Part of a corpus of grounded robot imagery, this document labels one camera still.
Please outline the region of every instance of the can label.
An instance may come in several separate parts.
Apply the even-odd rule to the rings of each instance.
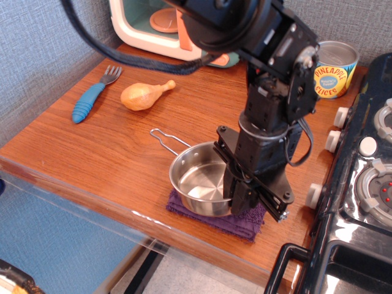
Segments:
[[[316,93],[329,99],[343,96],[350,86],[355,66],[328,66],[319,62],[314,72]]]

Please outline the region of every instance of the gray wall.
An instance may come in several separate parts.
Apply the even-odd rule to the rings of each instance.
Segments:
[[[117,47],[107,0],[73,1],[90,33]],[[2,0],[0,147],[61,97],[103,57],[82,41],[60,1]]]
[[[285,6],[318,34],[318,41],[354,45],[362,66],[392,52],[391,0],[285,0]]]

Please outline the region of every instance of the fork tines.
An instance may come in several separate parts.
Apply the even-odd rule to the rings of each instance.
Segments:
[[[115,76],[117,76],[117,77],[119,77],[120,76],[120,74],[121,74],[121,71],[122,71],[122,67],[117,67],[116,68],[116,71],[113,73],[113,71],[115,70],[115,66],[113,66],[112,68],[111,68],[111,71],[109,72],[109,70],[110,70],[110,66],[108,66],[108,68],[106,69],[106,71],[105,71],[105,75],[115,75]]]

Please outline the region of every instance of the fork handle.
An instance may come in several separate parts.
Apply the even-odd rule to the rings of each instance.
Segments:
[[[72,120],[75,124],[80,123],[89,114],[98,95],[105,89],[105,84],[92,85],[76,102],[72,112]]]

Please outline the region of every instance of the toy microwave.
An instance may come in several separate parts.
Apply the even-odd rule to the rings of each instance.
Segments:
[[[126,44],[190,61],[205,51],[196,47],[185,29],[181,12],[161,0],[109,0],[115,32]],[[235,53],[223,54],[212,65],[230,67],[239,61]]]

